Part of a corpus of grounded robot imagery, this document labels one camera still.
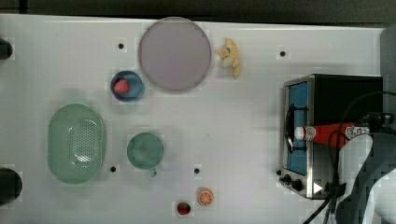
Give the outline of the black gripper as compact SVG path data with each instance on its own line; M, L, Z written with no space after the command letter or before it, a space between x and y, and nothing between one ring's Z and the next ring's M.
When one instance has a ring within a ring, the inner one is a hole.
M371 133L389 133L395 134L391 127L395 121L393 113L369 112L358 121L360 127L367 127Z

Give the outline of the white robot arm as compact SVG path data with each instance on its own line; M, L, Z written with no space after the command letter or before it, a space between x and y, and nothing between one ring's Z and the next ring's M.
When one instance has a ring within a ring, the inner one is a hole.
M351 192L336 207L337 224L362 224L373 186L395 169L395 131L390 128L394 119L392 113L369 113L356 123L369 130L372 144Z

